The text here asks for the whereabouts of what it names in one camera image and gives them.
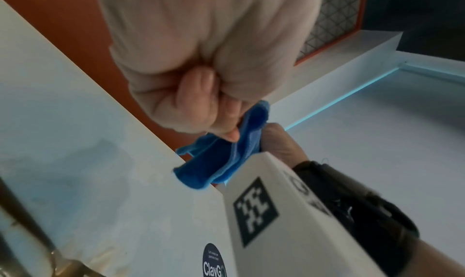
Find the metal grid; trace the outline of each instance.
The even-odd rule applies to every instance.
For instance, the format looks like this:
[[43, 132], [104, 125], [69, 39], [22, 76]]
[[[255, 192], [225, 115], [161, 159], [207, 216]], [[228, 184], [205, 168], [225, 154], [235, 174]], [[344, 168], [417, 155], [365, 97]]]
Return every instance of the metal grid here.
[[320, 14], [297, 60], [352, 32], [357, 23], [360, 0], [323, 0]]

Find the hand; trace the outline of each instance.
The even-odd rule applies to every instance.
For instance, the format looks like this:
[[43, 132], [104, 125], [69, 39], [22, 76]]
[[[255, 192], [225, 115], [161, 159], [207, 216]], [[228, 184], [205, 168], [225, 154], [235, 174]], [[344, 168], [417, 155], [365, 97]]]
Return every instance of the hand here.
[[283, 83], [321, 0], [100, 0], [110, 52], [163, 127], [239, 138], [243, 113]]
[[309, 160], [297, 142], [277, 123], [266, 124], [260, 146], [262, 151], [271, 153], [291, 169]]

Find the fingernail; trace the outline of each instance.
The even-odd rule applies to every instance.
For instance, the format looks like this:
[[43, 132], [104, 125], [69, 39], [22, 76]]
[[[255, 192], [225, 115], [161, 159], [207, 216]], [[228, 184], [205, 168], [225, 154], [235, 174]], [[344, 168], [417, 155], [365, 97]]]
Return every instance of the fingernail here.
[[225, 111], [230, 117], [239, 117], [242, 102], [233, 97], [226, 97]]
[[201, 87], [203, 92], [210, 93], [215, 85], [215, 73], [212, 70], [203, 70]]

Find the white box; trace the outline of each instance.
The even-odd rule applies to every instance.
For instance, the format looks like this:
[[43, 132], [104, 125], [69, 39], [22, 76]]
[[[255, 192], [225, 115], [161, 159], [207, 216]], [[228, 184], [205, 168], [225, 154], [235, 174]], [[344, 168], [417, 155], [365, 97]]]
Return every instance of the white box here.
[[253, 155], [225, 188], [240, 277], [385, 276], [315, 194], [269, 153]]

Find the orange panel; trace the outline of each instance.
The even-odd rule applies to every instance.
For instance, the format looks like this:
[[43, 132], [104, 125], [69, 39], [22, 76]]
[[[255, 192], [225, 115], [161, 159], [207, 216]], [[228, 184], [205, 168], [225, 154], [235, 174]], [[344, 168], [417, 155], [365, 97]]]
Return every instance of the orange panel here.
[[194, 135], [161, 128], [132, 99], [127, 81], [110, 57], [111, 38], [97, 0], [4, 1], [169, 147], [176, 149], [195, 140]]

